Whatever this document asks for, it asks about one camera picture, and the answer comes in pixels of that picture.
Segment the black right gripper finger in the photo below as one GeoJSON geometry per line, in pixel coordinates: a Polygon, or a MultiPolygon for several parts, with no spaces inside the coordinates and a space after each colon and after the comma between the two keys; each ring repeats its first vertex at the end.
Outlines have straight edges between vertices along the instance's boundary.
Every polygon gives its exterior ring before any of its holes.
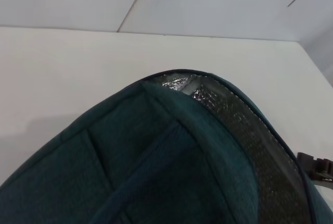
{"type": "Polygon", "coordinates": [[[305,153],[298,153],[297,161],[311,180],[333,180],[333,161],[305,153]]]}

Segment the dark teal insulated lunch bag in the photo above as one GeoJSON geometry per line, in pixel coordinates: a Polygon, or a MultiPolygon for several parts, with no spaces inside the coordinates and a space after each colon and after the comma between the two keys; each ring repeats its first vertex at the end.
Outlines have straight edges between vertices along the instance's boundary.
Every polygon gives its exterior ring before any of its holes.
{"type": "Polygon", "coordinates": [[[89,109],[0,186],[0,224],[333,224],[256,105],[170,70],[89,109]]]}

